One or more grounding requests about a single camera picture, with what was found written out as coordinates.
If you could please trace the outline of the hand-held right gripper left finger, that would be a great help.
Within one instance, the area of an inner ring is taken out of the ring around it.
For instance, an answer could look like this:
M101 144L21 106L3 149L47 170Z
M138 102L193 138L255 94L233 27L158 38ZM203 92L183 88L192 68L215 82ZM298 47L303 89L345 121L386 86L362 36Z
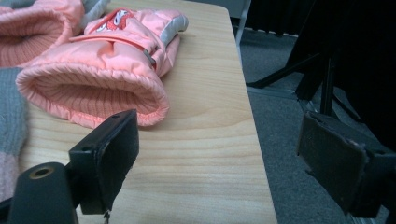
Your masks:
M85 215L112 209L139 153L137 113L110 116L69 150L74 204Z

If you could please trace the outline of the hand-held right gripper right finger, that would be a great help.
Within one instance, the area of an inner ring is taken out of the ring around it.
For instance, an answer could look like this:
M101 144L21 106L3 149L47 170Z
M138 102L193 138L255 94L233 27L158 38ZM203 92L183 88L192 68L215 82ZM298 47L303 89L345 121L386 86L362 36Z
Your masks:
M396 152L338 119L308 111L297 154L344 213L374 218L385 207L396 218Z

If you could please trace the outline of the pink padded glove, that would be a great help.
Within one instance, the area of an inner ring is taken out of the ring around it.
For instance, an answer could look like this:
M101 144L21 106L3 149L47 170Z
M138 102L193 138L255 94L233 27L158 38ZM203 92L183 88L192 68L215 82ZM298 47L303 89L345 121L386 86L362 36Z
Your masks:
M0 0L0 67L24 66L100 18L110 0Z
M83 127L130 109L139 125L154 125L169 110L161 78L174 66L188 25L175 9L118 8L25 67L18 90L52 116Z

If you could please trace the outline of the black tripod stand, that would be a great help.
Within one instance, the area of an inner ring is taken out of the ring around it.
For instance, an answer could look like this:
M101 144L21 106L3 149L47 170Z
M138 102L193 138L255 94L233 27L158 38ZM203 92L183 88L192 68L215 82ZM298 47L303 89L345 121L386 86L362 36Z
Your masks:
M287 64L273 74L253 82L247 82L247 90L259 94L296 100L303 111L319 112L337 118L332 109L336 102L353 120L362 123L362 119L349 109L334 93L335 66L340 52L330 53L322 50L296 62ZM307 69L295 90L281 90L273 87L279 80Z

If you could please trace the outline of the grey and pink knit glove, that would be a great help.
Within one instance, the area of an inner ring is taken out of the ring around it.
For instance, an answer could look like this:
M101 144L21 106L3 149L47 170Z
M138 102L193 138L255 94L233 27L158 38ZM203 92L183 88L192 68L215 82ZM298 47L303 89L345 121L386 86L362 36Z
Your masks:
M14 194L19 155L28 134L26 102L15 83L18 67L0 68L0 202Z

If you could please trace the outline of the grey metal table leg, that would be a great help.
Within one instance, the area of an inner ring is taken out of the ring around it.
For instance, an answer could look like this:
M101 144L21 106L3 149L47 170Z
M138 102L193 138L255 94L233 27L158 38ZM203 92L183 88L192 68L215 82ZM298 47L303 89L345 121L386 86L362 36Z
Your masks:
M251 0L243 0L243 3L244 3L244 5L242 7L241 16L240 16L239 23L238 23L238 29L237 29L237 32L235 35L235 43L238 48L240 46L242 35L245 30Z

